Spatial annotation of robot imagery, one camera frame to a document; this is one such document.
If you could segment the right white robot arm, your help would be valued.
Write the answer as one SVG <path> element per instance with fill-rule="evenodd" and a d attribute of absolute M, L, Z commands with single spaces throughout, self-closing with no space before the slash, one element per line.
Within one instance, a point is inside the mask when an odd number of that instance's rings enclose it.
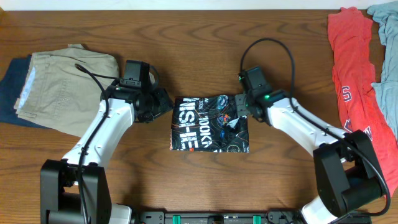
<path fill-rule="evenodd" d="M 370 138 L 347 133 L 301 107 L 284 91 L 235 96 L 238 115 L 251 115 L 289 135 L 312 157 L 318 195 L 301 208 L 304 223 L 339 223 L 385 214 L 387 182 Z"/>

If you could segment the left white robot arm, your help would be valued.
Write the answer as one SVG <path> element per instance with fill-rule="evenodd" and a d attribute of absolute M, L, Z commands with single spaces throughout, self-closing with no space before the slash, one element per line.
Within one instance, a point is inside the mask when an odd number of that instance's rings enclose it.
<path fill-rule="evenodd" d="M 163 88 L 109 86 L 86 133 L 59 161 L 40 170 L 41 223 L 139 223 L 131 207 L 113 204 L 106 168 L 124 133 L 172 110 Z"/>

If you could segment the black orange patterned jersey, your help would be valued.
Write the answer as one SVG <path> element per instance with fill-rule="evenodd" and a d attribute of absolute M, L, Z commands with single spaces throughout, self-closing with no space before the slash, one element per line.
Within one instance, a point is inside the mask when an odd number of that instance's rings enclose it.
<path fill-rule="evenodd" d="M 248 153 L 247 116 L 238 115 L 233 95 L 177 97 L 172 113 L 170 150 Z"/>

